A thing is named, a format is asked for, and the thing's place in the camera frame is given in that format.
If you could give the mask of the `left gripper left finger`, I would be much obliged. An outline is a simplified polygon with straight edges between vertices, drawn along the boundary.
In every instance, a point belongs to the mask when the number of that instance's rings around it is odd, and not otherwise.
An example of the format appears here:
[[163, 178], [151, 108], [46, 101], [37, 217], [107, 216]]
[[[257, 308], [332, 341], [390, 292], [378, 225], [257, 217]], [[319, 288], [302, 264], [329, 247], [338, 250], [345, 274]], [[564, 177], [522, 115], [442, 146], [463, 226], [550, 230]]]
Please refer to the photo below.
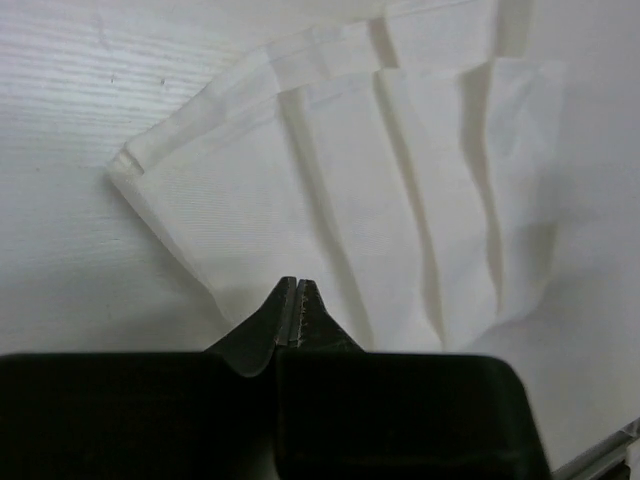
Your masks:
[[294, 303], [279, 280], [211, 347], [1, 359], [5, 479], [273, 479], [270, 362]]

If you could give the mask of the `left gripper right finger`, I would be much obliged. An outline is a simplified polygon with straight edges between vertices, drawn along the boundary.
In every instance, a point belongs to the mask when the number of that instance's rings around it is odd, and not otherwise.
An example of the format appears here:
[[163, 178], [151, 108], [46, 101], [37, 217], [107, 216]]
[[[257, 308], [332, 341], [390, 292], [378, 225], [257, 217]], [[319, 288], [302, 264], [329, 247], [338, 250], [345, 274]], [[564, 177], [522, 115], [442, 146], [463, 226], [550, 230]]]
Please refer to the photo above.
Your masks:
[[274, 357], [283, 479], [547, 479], [525, 388], [489, 356], [369, 353], [299, 282]]

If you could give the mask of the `white pleated skirt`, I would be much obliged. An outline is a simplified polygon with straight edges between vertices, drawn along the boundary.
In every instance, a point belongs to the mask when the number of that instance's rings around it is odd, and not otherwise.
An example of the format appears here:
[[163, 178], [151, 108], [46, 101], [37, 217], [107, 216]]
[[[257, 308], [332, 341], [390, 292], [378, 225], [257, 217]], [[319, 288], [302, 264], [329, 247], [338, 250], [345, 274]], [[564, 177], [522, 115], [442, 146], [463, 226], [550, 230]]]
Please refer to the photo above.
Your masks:
[[528, 1], [407, 1], [263, 45], [109, 167], [236, 324], [310, 278], [364, 347], [454, 351], [551, 277], [564, 68]]

